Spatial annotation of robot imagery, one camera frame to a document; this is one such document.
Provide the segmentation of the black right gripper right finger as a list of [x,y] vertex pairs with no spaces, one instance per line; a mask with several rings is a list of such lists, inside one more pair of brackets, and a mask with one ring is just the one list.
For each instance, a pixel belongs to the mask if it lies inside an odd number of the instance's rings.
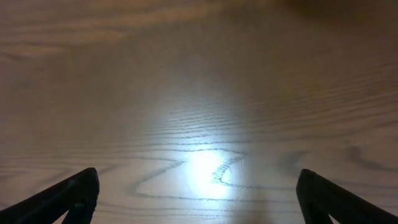
[[296,194],[306,224],[397,224],[397,216],[309,169],[301,170]]

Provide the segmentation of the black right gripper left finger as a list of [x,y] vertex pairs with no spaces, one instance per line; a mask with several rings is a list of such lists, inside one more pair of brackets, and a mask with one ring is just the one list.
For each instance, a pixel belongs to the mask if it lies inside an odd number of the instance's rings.
[[52,224],[65,215],[63,223],[90,224],[99,192],[98,173],[89,167],[1,210],[1,223]]

